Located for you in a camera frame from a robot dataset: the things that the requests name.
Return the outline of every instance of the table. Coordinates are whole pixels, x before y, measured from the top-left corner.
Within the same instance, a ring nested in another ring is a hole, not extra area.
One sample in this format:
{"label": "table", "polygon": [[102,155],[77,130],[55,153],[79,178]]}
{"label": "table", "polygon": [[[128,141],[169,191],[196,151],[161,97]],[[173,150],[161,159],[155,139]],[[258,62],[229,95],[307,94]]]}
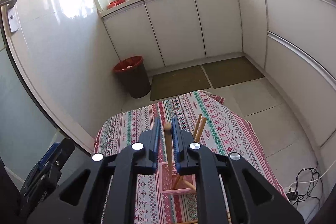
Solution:
{"label": "table", "polygon": [[[220,96],[198,90],[117,114],[99,130],[94,153],[105,156],[119,153],[124,147],[137,142],[140,133],[152,129],[155,117],[160,117],[163,124],[177,116],[181,129],[193,132],[197,118],[202,114],[207,123],[200,143],[221,155],[238,152],[285,197],[250,122],[230,111],[223,102],[224,98]],[[166,161],[164,143],[162,134],[159,162]],[[154,176],[138,175],[134,223],[169,224],[194,219],[197,219],[195,194],[161,194],[158,172]]]}

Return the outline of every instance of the black cable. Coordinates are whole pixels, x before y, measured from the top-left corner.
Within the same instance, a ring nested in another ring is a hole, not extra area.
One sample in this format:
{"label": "black cable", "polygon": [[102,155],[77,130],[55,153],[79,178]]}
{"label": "black cable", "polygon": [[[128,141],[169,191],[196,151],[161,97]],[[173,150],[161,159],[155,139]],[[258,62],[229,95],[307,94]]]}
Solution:
{"label": "black cable", "polygon": [[[306,171],[306,170],[309,170],[311,172],[311,180],[315,180],[314,176],[317,175],[318,178],[320,177],[320,173],[316,170],[316,168],[304,168],[302,169],[296,176],[296,189],[295,189],[295,194],[297,195],[297,198],[295,200],[295,202],[292,204],[293,206],[295,206],[296,204],[296,209],[298,208],[298,204],[299,202],[304,202],[306,201],[308,198],[316,198],[318,200],[317,204],[314,206],[313,210],[310,212],[310,214],[308,215],[308,217],[306,218],[306,220],[309,218],[309,216],[311,215],[311,213],[315,210],[316,206],[319,205],[319,209],[320,209],[320,205],[321,205],[321,200],[320,198],[316,197],[316,196],[311,196],[311,192],[314,190],[314,188],[316,187],[317,183],[319,180],[315,181],[315,182],[311,182],[309,183],[308,185],[308,189],[307,189],[307,193],[305,194],[299,194],[298,193],[298,179],[299,179],[299,175],[303,172],[303,171]],[[321,198],[323,196],[323,182],[321,181],[321,184],[322,184],[322,194],[321,194]]]}

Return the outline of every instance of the kitchen cabinet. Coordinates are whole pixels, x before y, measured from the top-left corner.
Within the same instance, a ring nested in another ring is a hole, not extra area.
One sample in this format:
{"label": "kitchen cabinet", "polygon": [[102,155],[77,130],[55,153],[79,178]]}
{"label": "kitchen cabinet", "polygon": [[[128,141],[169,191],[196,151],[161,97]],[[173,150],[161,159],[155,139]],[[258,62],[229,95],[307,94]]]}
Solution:
{"label": "kitchen cabinet", "polygon": [[196,0],[206,57],[242,51],[238,0]]}
{"label": "kitchen cabinet", "polygon": [[104,23],[121,60],[141,55],[146,70],[164,67],[143,2],[112,13]]}
{"label": "kitchen cabinet", "polygon": [[264,68],[267,41],[265,0],[239,0],[243,52]]}
{"label": "kitchen cabinet", "polygon": [[[331,166],[335,160],[335,147],[336,147],[336,134],[334,133],[330,137],[330,139],[325,143],[325,145],[323,145],[321,148],[321,155],[325,168]],[[330,170],[325,174],[324,179],[327,180],[329,184],[329,188],[327,188],[327,194],[329,194],[334,185],[336,184],[336,168],[333,167],[330,168]]]}
{"label": "kitchen cabinet", "polygon": [[302,51],[273,35],[268,36],[266,72],[299,109],[318,146],[336,129],[336,91],[331,75]]}
{"label": "kitchen cabinet", "polygon": [[336,77],[335,0],[267,0],[268,30],[290,41]]}
{"label": "kitchen cabinet", "polygon": [[195,0],[145,0],[166,66],[205,58]]}

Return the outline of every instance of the door handle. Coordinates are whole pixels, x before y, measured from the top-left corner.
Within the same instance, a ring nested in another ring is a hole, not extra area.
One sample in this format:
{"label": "door handle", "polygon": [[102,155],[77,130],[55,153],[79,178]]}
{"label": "door handle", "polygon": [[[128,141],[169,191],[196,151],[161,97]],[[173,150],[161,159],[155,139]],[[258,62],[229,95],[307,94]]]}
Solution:
{"label": "door handle", "polygon": [[6,7],[7,20],[11,33],[15,33],[17,30],[19,30],[19,23],[14,10],[14,5],[16,2],[17,0],[0,0],[0,7]]}

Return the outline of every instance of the brown floor mat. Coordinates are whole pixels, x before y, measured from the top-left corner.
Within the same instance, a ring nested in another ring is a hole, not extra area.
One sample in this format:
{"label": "brown floor mat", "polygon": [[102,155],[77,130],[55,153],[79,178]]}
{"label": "brown floor mat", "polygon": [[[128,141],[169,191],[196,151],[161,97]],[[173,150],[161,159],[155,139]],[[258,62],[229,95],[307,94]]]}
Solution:
{"label": "brown floor mat", "polygon": [[206,63],[202,66],[215,89],[264,77],[245,57]]}
{"label": "brown floor mat", "polygon": [[151,101],[209,89],[210,84],[200,65],[154,75]]}

